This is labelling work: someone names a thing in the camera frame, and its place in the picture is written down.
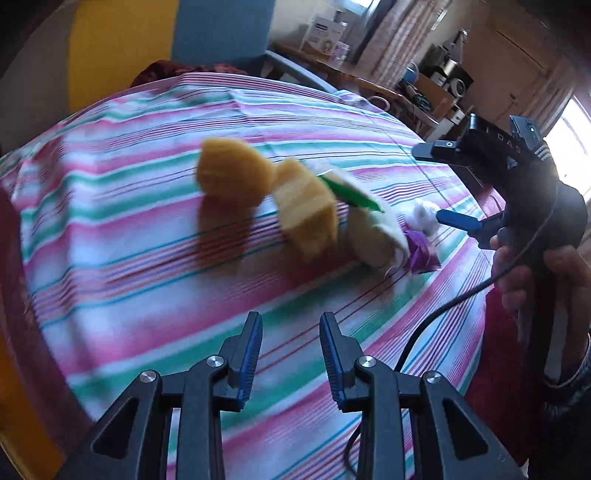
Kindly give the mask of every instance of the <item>blue chair back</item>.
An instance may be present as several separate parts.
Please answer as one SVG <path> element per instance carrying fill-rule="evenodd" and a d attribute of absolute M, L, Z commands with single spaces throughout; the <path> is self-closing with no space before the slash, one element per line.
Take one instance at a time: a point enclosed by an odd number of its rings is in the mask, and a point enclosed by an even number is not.
<path fill-rule="evenodd" d="M 228 63 L 259 75 L 275 0 L 181 0 L 172 60 Z"/>

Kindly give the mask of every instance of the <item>sleeve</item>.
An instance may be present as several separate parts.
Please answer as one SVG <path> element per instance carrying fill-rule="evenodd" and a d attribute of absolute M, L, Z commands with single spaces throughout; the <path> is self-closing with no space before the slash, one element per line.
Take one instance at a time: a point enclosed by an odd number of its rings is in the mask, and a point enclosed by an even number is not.
<path fill-rule="evenodd" d="M 559 384 L 545 382 L 540 448 L 532 480 L 578 480 L 591 472 L 591 339 L 579 369 Z"/>

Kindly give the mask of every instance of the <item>yellow plush piece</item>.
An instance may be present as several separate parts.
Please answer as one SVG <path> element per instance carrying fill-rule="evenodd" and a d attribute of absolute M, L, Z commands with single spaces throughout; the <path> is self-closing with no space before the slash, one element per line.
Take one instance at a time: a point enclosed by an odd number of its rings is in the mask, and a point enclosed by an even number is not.
<path fill-rule="evenodd" d="M 197 181 L 208 195 L 256 207 L 271 193 L 273 163 L 236 138 L 207 138 L 197 165 Z"/>
<path fill-rule="evenodd" d="M 336 243 L 336 198 L 295 158 L 277 165 L 272 195 L 281 229 L 306 258 L 316 257 Z"/>

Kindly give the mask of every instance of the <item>striped tablecloth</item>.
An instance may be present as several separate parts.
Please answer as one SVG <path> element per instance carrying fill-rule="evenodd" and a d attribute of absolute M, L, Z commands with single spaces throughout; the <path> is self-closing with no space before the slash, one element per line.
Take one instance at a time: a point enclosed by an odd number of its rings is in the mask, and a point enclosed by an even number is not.
<path fill-rule="evenodd" d="M 344 334 L 393 366 L 427 313 L 488 276 L 490 256 L 441 228 L 433 243 L 443 268 L 434 274 L 383 278 L 345 242 L 304 264 L 270 197 L 252 215 L 199 190 L 195 168 L 210 136 L 242 138 L 272 161 L 329 161 L 401 212 L 416 198 L 482 212 L 451 169 L 412 158 L 414 133 L 361 97 L 230 74 L 126 90 L 1 159 L 2 187 L 21 215 L 35 316 L 91 418 L 142 370 L 166 375 L 216 353 L 257 310 L 265 332 L 252 396 L 222 419 L 227 477 L 339 478 L 359 415 L 340 413 L 331 399 L 322 312 L 334 311 Z M 346 211 L 339 205 L 341 224 Z M 423 334 L 406 371 L 438 369 L 464 391 L 483 325 L 480 294 Z M 170 476 L 177 426 L 175 418 Z M 408 430 L 405 445 L 410 475 Z"/>

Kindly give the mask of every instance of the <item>metal screw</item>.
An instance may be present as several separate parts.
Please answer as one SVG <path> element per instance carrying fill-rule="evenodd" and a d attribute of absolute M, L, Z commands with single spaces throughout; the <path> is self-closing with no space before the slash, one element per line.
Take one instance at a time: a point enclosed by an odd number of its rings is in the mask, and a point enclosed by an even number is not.
<path fill-rule="evenodd" d="M 427 372 L 425 374 L 425 380 L 429 383 L 437 383 L 441 380 L 441 373 L 439 372 Z"/>
<path fill-rule="evenodd" d="M 207 364 L 210 367 L 219 367 L 219 366 L 223 365 L 224 362 L 225 362 L 224 358 L 220 355 L 212 355 L 207 358 Z"/>
<path fill-rule="evenodd" d="M 375 365 L 375 358 L 369 355 L 360 356 L 357 361 L 365 368 L 372 368 Z"/>
<path fill-rule="evenodd" d="M 156 380 L 156 372 L 154 370 L 146 370 L 139 374 L 139 381 L 143 383 L 151 383 Z"/>

